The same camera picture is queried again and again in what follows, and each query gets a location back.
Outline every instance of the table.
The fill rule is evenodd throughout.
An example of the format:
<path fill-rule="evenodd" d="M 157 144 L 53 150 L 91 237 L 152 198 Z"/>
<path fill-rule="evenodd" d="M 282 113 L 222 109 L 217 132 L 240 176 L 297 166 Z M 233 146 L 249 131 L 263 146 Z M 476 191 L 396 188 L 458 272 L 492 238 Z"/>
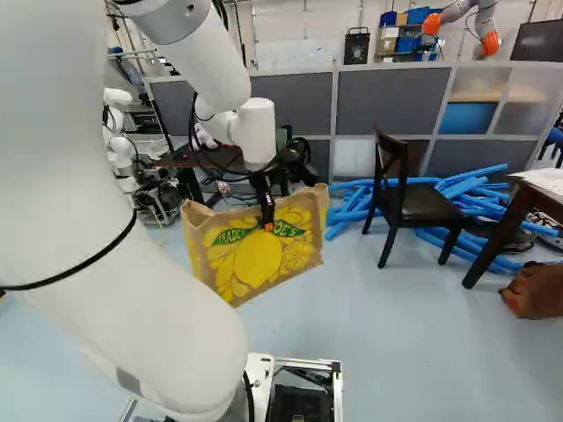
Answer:
<path fill-rule="evenodd" d="M 214 193 L 211 199 L 207 202 L 203 200 L 200 184 L 194 173 L 194 168 L 215 168 L 215 164 L 221 167 L 236 167 L 244 168 L 245 161 L 243 158 L 243 151 L 241 148 L 232 146 L 220 146 L 215 149 L 206 149 L 205 151 L 192 151 L 189 145 L 177 149 L 176 151 L 163 156 L 155 163 L 155 166 L 162 169 L 179 169 L 179 183 L 180 191 L 201 204 L 208 207 L 213 207 L 220 199 L 219 192 Z"/>
<path fill-rule="evenodd" d="M 501 252 L 502 247 L 510 240 L 532 206 L 558 222 L 563 221 L 563 197 L 534 186 L 520 178 L 516 188 L 516 195 L 510 202 L 504 217 L 465 275 L 462 281 L 465 288 L 473 288 L 477 284 L 477 281 Z"/>

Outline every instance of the monitor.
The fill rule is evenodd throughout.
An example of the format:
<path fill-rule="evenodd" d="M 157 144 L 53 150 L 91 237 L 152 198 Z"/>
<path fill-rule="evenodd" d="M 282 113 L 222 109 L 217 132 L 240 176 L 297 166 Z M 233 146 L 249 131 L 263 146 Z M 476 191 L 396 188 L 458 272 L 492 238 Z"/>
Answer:
<path fill-rule="evenodd" d="M 563 20 L 521 24 L 510 60 L 563 62 Z"/>

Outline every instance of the cubicle partition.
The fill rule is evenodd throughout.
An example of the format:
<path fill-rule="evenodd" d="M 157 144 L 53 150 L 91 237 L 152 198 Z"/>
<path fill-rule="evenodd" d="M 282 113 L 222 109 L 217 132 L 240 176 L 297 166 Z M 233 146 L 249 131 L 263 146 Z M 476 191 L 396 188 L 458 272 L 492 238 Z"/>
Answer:
<path fill-rule="evenodd" d="M 563 63 L 409 62 L 251 73 L 278 126 L 310 140 L 324 181 L 370 177 L 373 125 L 410 144 L 411 174 L 445 176 L 507 163 L 527 167 L 563 101 Z M 187 136 L 193 90 L 147 78 L 172 136 Z"/>

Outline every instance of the gray partition panel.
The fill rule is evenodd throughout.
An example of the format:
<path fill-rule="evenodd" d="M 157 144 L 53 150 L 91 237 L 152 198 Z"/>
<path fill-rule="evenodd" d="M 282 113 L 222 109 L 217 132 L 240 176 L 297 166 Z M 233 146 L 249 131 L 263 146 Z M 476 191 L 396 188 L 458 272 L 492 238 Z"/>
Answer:
<path fill-rule="evenodd" d="M 431 135 L 451 68 L 340 72 L 338 135 Z"/>
<path fill-rule="evenodd" d="M 253 76 L 252 96 L 275 104 L 276 126 L 291 125 L 296 135 L 329 135 L 333 74 Z"/>
<path fill-rule="evenodd" d="M 437 140 L 426 175 L 441 178 L 503 163 L 507 174 L 521 171 L 535 146 L 534 141 Z"/>
<path fill-rule="evenodd" d="M 331 143 L 326 139 L 311 139 L 311 165 L 318 173 L 318 181 L 329 183 L 331 166 Z"/>
<path fill-rule="evenodd" d="M 156 82 L 150 90 L 162 117 L 161 123 L 172 136 L 187 136 L 194 90 L 186 81 Z"/>

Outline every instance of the lemon print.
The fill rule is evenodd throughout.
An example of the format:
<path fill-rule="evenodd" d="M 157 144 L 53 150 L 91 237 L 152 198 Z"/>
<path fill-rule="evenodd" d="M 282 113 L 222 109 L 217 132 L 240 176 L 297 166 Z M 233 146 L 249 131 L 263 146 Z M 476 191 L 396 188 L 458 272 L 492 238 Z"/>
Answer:
<path fill-rule="evenodd" d="M 298 271 L 305 268 L 315 253 L 315 248 L 307 242 L 294 242 L 283 252 L 283 264 L 290 270 Z"/>
<path fill-rule="evenodd" d="M 243 240 L 235 255 L 235 275 L 245 284 L 258 288 L 272 278 L 282 263 L 282 243 L 263 230 Z"/>
<path fill-rule="evenodd" d="M 231 220 L 209 229 L 203 246 L 208 268 L 216 271 L 216 292 L 233 302 L 304 269 L 315 252 L 312 241 L 311 212 L 280 207 L 271 232 L 259 229 L 255 217 Z"/>

